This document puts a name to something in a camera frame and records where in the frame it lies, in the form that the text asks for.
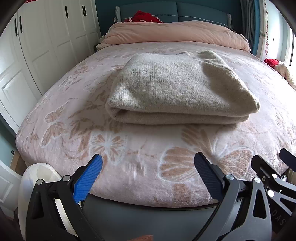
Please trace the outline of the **cream cloth by window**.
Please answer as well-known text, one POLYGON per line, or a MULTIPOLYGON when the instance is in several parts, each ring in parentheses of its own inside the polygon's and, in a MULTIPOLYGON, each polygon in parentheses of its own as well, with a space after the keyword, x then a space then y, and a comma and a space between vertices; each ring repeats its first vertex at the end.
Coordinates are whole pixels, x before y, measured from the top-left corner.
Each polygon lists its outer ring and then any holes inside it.
POLYGON ((295 75, 291 72, 290 67, 284 62, 279 62, 274 68, 296 90, 295 75))

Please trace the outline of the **teal upholstered headboard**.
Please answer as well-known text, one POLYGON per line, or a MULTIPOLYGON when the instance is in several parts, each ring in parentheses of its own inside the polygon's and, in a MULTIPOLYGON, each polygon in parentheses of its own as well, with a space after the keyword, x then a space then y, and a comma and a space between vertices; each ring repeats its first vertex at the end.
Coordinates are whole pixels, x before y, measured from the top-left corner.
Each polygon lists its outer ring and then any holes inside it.
POLYGON ((227 28, 232 26, 230 14, 207 6, 176 1, 149 1, 116 6, 116 21, 123 22, 133 17, 137 11, 150 13, 164 23, 196 20, 210 22, 227 28))

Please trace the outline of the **red cloth on headboard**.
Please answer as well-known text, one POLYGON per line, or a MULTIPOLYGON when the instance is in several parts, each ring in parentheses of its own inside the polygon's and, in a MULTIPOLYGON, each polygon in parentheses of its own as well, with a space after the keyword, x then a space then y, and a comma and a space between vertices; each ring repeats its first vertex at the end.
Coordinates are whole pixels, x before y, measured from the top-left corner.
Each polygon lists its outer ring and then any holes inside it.
POLYGON ((137 11, 134 16, 125 19, 124 22, 162 23, 158 17, 143 11, 137 11))

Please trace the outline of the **cream knit sweater black hearts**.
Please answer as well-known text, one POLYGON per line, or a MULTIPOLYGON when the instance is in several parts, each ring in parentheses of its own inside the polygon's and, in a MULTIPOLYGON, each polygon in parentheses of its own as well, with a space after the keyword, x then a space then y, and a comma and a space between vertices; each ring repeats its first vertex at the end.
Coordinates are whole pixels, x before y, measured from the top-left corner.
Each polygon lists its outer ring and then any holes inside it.
POLYGON ((105 108, 122 123, 230 125, 260 105, 219 55, 204 51, 136 54, 114 79, 105 108))

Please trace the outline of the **person's fleece-clad knee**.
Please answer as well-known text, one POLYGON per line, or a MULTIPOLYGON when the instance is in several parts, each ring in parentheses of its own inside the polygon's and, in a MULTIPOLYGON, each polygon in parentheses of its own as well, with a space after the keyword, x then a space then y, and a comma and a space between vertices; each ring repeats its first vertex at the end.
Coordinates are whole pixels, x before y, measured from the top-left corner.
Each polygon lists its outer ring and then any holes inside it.
POLYGON ((18 217, 25 240, 82 240, 76 182, 75 176, 61 177, 48 164, 27 168, 18 195, 18 217))

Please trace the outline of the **red cloth by window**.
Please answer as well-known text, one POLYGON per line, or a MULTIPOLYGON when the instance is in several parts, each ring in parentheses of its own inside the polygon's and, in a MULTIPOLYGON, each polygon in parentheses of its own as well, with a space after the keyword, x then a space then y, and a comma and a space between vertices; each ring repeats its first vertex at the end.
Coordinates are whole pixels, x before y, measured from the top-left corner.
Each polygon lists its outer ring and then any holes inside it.
POLYGON ((266 63, 269 67, 274 69, 274 68, 276 68, 276 66, 279 65, 280 62, 277 59, 268 59, 268 58, 266 58, 264 60, 264 63, 266 63))

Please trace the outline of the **pink floral bed blanket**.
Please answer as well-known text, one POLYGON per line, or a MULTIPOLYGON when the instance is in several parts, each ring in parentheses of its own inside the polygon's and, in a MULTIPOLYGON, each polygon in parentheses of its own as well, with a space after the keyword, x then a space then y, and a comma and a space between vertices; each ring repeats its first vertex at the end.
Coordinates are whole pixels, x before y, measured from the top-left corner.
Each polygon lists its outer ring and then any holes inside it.
POLYGON ((29 164, 48 163, 71 175, 94 154, 104 166, 91 193, 110 200, 163 207, 213 202, 193 159, 207 159, 237 179, 251 180, 260 155, 277 173, 287 166, 281 149, 295 153, 295 91, 254 55, 197 42, 115 45, 76 65, 53 85, 24 119, 16 147, 29 164), (235 126, 142 126, 112 120, 105 110, 114 78, 137 53, 216 52, 245 82, 260 110, 235 126))

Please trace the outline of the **white wardrobe with red stickers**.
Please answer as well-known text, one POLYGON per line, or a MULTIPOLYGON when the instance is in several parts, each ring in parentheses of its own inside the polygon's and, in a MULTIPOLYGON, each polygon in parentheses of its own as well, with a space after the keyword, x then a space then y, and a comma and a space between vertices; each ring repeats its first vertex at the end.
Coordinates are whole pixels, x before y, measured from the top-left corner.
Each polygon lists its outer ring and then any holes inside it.
POLYGON ((1 1, 1 17, 1 116, 16 133, 101 34, 95 1, 1 1))

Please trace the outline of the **pink folded duvet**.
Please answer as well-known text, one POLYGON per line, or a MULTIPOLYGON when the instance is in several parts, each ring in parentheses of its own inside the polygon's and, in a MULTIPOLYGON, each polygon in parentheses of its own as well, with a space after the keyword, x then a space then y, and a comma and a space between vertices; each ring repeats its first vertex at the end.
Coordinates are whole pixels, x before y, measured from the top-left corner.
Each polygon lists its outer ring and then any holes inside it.
POLYGON ((242 35, 227 27, 205 21, 115 23, 96 49, 144 42, 199 42, 251 51, 248 40, 242 35))

